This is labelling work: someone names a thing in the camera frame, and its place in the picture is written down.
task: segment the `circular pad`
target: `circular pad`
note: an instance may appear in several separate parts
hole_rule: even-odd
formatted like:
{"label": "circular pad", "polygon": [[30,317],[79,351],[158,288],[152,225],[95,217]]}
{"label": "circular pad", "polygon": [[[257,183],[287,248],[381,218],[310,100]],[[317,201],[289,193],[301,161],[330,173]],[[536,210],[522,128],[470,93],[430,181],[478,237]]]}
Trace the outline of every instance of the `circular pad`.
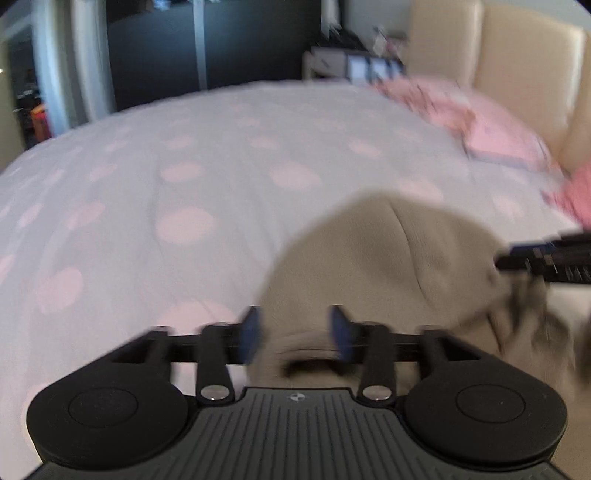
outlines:
{"label": "circular pad", "polygon": [[42,390],[29,406],[27,427],[44,462],[109,470],[164,450],[188,414],[183,394],[142,365],[102,363]]}
{"label": "circular pad", "polygon": [[521,395],[500,385],[474,385],[458,393],[460,411],[477,421],[505,423],[515,420],[525,410]]}
{"label": "circular pad", "polygon": [[102,429],[128,420],[138,409],[135,396],[119,388],[94,388],[70,403],[70,416],[82,425]]}
{"label": "circular pad", "polygon": [[437,368],[408,393],[404,416],[435,454],[476,468],[549,459],[567,418],[552,388],[494,358]]}

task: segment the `pillow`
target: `pillow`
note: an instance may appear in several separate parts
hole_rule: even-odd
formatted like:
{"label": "pillow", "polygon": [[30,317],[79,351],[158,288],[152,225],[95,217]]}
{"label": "pillow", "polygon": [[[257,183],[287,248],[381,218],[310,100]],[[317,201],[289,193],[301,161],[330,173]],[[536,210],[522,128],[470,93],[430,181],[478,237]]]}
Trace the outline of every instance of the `pillow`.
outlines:
{"label": "pillow", "polygon": [[591,163],[578,169],[559,193],[544,193],[546,202],[591,229]]}
{"label": "pillow", "polygon": [[504,107],[474,90],[431,77],[400,77],[377,88],[432,124],[459,136],[473,160],[533,171],[548,170],[551,166],[551,155],[539,135]]}

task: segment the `dark wardrobe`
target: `dark wardrobe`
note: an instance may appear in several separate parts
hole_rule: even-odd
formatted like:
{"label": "dark wardrobe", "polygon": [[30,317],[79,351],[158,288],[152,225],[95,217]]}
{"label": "dark wardrobe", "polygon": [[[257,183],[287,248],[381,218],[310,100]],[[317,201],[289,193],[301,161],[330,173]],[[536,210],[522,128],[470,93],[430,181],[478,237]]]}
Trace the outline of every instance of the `dark wardrobe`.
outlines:
{"label": "dark wardrobe", "polygon": [[[195,21],[197,5],[202,10]],[[200,77],[209,89],[300,79],[302,54],[319,34],[321,15],[321,0],[196,5],[187,0],[108,0],[117,110],[198,91]],[[196,29],[203,39],[204,63],[197,59]]]}

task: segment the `metal screw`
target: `metal screw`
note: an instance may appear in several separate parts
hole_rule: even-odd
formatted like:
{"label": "metal screw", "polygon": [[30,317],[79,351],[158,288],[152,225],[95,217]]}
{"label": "metal screw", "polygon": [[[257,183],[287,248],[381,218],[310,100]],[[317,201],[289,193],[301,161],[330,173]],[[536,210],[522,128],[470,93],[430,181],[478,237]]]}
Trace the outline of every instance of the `metal screw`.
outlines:
{"label": "metal screw", "polygon": [[208,385],[201,389],[201,396],[208,400],[223,400],[229,394],[230,391],[223,385]]}
{"label": "metal screw", "polygon": [[387,400],[392,396],[392,390],[383,385],[370,385],[363,389],[363,396],[370,400]]}

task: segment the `upholstered headboard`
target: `upholstered headboard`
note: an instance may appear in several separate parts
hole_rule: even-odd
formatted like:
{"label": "upholstered headboard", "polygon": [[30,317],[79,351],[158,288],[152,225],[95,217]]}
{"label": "upholstered headboard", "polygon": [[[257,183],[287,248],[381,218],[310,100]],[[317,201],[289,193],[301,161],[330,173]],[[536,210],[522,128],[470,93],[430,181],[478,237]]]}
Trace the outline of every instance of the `upholstered headboard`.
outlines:
{"label": "upholstered headboard", "polygon": [[409,75],[471,86],[534,128],[569,172],[591,161],[591,36],[482,0],[414,0]]}

